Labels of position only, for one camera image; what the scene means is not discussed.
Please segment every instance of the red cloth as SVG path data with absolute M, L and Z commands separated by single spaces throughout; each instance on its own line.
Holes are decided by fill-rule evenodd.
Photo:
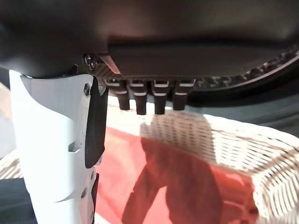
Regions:
M 96 212 L 111 224 L 253 224 L 247 176 L 160 142 L 107 129 Z

